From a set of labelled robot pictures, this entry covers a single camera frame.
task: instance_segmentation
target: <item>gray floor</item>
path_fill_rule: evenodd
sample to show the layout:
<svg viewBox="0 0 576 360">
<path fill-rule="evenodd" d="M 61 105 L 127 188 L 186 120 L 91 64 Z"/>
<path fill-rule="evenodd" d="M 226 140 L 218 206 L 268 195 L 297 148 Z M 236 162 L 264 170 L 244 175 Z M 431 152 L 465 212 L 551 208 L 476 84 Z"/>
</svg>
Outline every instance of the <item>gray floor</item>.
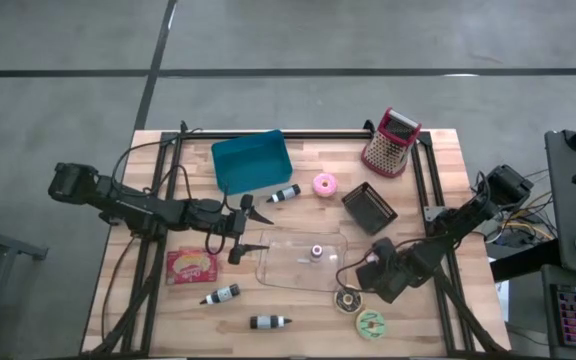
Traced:
<svg viewBox="0 0 576 360">
<path fill-rule="evenodd" d="M 0 69 L 147 69 L 165 5 L 0 0 Z M 171 25 L 163 68 L 576 67 L 576 0 L 186 0 Z M 111 171 L 144 84 L 0 79 L 0 232 L 50 247 L 15 266 L 0 358 L 78 351 L 108 229 L 46 190 L 57 161 Z M 546 165 L 545 131 L 576 129 L 576 76 L 160 79 L 146 128 L 356 128 L 387 106 L 458 129 L 471 179 L 500 163 L 528 173 Z M 513 281 L 511 323 L 543 332 L 539 283 Z"/>
</svg>

